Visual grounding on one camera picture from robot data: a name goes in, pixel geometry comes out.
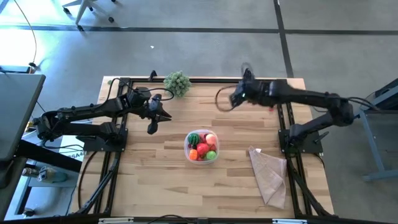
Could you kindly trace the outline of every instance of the brown towel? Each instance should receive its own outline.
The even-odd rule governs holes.
[[[252,146],[249,154],[264,203],[283,209],[286,198],[286,160],[260,153]]]

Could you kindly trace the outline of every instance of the wooden tabletop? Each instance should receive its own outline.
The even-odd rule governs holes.
[[[109,90],[104,77],[98,102],[102,103]],[[290,78],[288,83],[305,89],[302,78]],[[111,97],[116,96],[117,81]],[[184,98],[163,102],[172,121],[159,123],[158,131],[147,134],[149,120],[129,114],[127,128],[129,137],[122,153],[118,180],[113,200],[112,216],[158,217],[176,214],[183,217],[226,218],[290,218],[294,216],[286,177],[287,196],[285,209],[264,205],[254,177],[249,146],[261,148],[262,152],[284,157],[277,140],[279,120],[277,111],[244,103],[232,112],[219,112],[215,107],[216,92],[230,84],[193,83]],[[163,87],[162,83],[135,83],[148,88]],[[228,106],[227,96],[233,89],[220,94],[222,106]],[[164,91],[153,91],[165,94]],[[296,123],[312,119],[308,106],[292,104]],[[110,121],[95,119],[95,124]],[[185,158],[183,142],[190,131],[209,129],[220,140],[220,155],[216,162],[200,166]],[[104,153],[99,152],[88,165],[81,188],[82,203],[98,186]],[[333,213],[325,171],[319,158],[303,154],[307,184],[314,196]],[[108,190],[103,197],[105,204]],[[302,194],[298,188],[300,208],[304,210]],[[72,211],[77,210],[77,194]]]

